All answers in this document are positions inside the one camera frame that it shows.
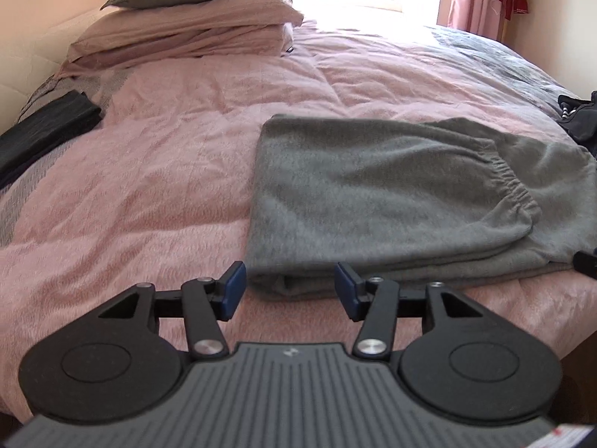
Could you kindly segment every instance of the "bed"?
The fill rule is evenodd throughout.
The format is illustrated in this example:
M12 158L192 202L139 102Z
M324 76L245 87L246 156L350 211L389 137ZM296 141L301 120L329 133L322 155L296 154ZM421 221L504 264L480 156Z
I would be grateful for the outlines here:
M414 123L465 116L569 142L554 121L566 89L498 43L406 20L375 34L348 28L342 15L317 17L297 24L279 55L224 46L198 58L160 41L165 57L64 65L33 93L19 119L71 89L105 117L0 192L0 410L31 416L17 370L36 341L132 284L175 289L218 277L244 257L255 148L272 115ZM467 293L560 358L597 330L597 281L573 271ZM268 302L252 290L222 324L231 346L351 345L358 329L336 299ZM160 334L185 347L181 322L165 320ZM419 334L416 321L401 320L395 346Z

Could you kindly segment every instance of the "wooden floor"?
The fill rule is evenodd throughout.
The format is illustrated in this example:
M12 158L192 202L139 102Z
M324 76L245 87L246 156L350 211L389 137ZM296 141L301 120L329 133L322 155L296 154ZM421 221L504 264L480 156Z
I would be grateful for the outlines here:
M597 424L597 333L562 360L563 381L553 402L551 418L558 424ZM0 413L0 443L20 423Z

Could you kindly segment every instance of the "pink pillow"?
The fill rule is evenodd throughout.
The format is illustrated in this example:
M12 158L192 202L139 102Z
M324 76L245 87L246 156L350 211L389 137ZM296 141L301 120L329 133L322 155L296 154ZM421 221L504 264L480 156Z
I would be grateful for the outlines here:
M206 30L231 27L271 28L271 25L287 23L296 27L302 22L302 13L284 0L211 0L147 10L124 9L90 26L71 44L65 64L99 52L174 35L197 35ZM274 48L283 47L288 39L287 31L271 32L271 35L282 39L279 45L274 43Z

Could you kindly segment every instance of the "gray ribbed panel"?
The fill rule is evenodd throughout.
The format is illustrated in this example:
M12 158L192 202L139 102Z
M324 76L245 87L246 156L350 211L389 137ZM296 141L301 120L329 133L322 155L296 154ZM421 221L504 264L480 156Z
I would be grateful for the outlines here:
M512 448L550 429L541 419L477 428L440 418L407 397L387 366L351 359L340 344L244 343L224 361L195 364L148 413L109 426L37 417L6 446Z

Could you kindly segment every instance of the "pink curtain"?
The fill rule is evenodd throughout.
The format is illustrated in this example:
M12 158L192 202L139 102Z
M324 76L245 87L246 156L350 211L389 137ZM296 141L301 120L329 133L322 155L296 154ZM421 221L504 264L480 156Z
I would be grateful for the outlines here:
M499 0L452 0L448 26L496 40L500 13Z

